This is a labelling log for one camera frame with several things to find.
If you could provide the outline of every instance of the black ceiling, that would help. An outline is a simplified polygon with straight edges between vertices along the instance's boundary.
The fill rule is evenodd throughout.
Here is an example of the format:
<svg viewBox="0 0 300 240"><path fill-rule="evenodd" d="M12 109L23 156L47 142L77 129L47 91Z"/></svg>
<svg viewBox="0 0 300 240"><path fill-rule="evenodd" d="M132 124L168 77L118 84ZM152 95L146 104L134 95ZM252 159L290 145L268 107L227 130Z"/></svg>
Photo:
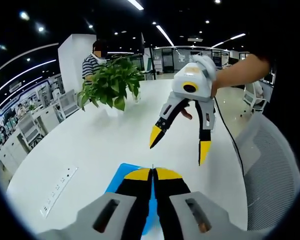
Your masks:
<svg viewBox="0 0 300 240"><path fill-rule="evenodd" d="M62 43L71 34L96 34L105 39L109 52L137 52L141 33L145 47L169 46L152 22L162 26L175 46L192 45L188 38L201 37L196 46L211 47L241 33L248 33L244 0L137 0L144 10L137 10L127 0L37 0L13 1L0 19L0 66L31 49ZM20 18L27 12L29 20ZM39 25L45 30L38 32ZM219 48L245 51L246 37L227 42ZM17 74L38 64L57 59L18 77L15 81L31 81L40 76L59 73L58 46L26 54L0 70L0 87ZM0 103L7 97L9 86L0 91Z"/></svg>

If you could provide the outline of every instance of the striped shirt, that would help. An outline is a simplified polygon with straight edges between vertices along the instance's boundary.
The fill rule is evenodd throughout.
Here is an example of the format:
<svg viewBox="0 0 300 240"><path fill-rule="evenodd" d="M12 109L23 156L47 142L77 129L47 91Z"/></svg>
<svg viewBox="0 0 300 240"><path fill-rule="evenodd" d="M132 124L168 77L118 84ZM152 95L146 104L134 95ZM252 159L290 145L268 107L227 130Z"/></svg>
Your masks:
<svg viewBox="0 0 300 240"><path fill-rule="evenodd" d="M93 75L100 68L99 59L96 55L91 53L87 56L82 63L82 78L84 79L86 76Z"/></svg>

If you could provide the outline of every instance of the yellow fingertip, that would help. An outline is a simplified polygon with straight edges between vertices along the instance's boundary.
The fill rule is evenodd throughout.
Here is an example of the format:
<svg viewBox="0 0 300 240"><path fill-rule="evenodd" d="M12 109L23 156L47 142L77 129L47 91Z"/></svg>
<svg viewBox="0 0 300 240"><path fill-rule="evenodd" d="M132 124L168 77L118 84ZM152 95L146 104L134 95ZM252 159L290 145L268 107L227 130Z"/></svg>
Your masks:
<svg viewBox="0 0 300 240"><path fill-rule="evenodd" d="M152 144L154 143L154 141L156 140L156 138L158 137L159 133L161 133L161 129L159 127L157 127L156 125L153 126L152 128L152 132L150 135L150 144L149 147L152 147Z"/></svg>
<svg viewBox="0 0 300 240"><path fill-rule="evenodd" d="M156 167L155 169L158 173L159 180L182 179L182 176L179 173L176 173L175 171L162 167Z"/></svg>
<svg viewBox="0 0 300 240"><path fill-rule="evenodd" d="M207 154L210 150L211 141L200 141L200 165L206 160Z"/></svg>
<svg viewBox="0 0 300 240"><path fill-rule="evenodd" d="M141 168L127 174L124 179L147 181L150 168Z"/></svg>

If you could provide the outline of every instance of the white vase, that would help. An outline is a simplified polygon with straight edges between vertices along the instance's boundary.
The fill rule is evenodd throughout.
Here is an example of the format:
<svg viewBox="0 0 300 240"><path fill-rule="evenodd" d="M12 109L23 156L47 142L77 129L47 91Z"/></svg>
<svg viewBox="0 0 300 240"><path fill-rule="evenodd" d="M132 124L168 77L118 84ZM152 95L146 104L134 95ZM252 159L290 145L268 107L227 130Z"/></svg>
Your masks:
<svg viewBox="0 0 300 240"><path fill-rule="evenodd" d="M119 116L122 116L124 114L124 111L121 111L117 108L115 108L114 106L111 108L108 104L104 104L104 109L106 111L106 114L110 117L110 118L117 118Z"/></svg>
<svg viewBox="0 0 300 240"><path fill-rule="evenodd" d="M140 99L141 99L140 94L141 94L140 88L139 88L139 92L138 92L138 96L137 97L133 93L131 93L132 99L133 99L133 101L135 103L138 103L140 101Z"/></svg>

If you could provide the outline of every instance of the yellow camera ring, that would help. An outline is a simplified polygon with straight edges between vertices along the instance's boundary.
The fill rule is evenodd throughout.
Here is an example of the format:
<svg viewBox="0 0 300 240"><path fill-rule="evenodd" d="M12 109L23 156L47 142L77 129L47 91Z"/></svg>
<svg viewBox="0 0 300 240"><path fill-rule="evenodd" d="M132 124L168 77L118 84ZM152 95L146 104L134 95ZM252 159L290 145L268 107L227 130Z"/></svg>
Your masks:
<svg viewBox="0 0 300 240"><path fill-rule="evenodd" d="M199 89L198 85L191 81L184 82L182 86L187 93L194 93Z"/></svg>

